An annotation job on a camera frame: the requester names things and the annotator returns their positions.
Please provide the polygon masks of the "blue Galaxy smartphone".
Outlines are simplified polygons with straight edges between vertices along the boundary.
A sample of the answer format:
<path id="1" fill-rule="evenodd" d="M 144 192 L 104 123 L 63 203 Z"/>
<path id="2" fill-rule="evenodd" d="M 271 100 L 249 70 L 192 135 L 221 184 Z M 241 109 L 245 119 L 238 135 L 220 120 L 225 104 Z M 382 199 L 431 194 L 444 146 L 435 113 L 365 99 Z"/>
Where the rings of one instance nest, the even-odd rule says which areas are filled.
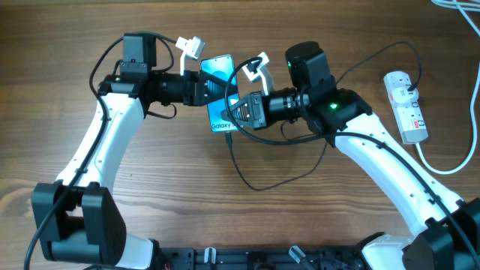
<path id="1" fill-rule="evenodd" d="M 220 55 L 214 58 L 204 59 L 200 63 L 201 71 L 213 74 L 223 80 L 229 79 L 234 68 L 235 64 L 231 55 Z M 224 121 L 221 118 L 221 111 L 224 108 L 224 106 L 221 105 L 223 99 L 207 104 L 209 125 L 213 133 L 237 131 L 237 127 L 234 124 Z"/>

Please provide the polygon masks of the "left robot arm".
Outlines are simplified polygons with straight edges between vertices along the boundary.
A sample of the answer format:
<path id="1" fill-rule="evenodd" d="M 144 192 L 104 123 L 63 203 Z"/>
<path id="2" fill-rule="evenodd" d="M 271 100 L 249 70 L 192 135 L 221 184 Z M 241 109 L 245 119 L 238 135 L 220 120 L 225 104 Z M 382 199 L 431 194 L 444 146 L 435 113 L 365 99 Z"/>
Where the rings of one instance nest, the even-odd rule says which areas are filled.
<path id="1" fill-rule="evenodd" d="M 230 90 L 227 81 L 205 71 L 173 73 L 157 66 L 157 45 L 181 50 L 180 65 L 197 60 L 205 46 L 198 37 L 171 39 L 139 31 L 118 39 L 122 57 L 91 90 L 94 118 L 75 155 L 52 184 L 40 183 L 31 195 L 37 226 L 32 247 L 45 259 L 82 263 L 98 269 L 165 269 L 158 243 L 128 233 L 113 199 L 113 185 L 128 144 L 150 115 L 154 102 L 202 107 L 218 101 L 209 83 Z"/>

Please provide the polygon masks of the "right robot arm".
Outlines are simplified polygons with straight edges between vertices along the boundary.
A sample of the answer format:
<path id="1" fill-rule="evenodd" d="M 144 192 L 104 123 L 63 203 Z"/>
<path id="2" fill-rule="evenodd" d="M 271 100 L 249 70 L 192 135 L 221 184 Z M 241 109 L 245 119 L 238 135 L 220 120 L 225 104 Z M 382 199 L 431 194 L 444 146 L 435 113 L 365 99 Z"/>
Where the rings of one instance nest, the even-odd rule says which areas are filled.
<path id="1" fill-rule="evenodd" d="M 312 140 L 324 139 L 356 162 L 392 201 L 410 236 L 365 239 L 368 269 L 477 269 L 479 201 L 466 202 L 423 169 L 388 133 L 357 93 L 338 88 L 326 54 L 314 41 L 286 53 L 292 87 L 275 90 L 264 55 L 238 69 L 264 89 L 229 105 L 222 116 L 247 137 L 279 121 L 304 119 Z"/>

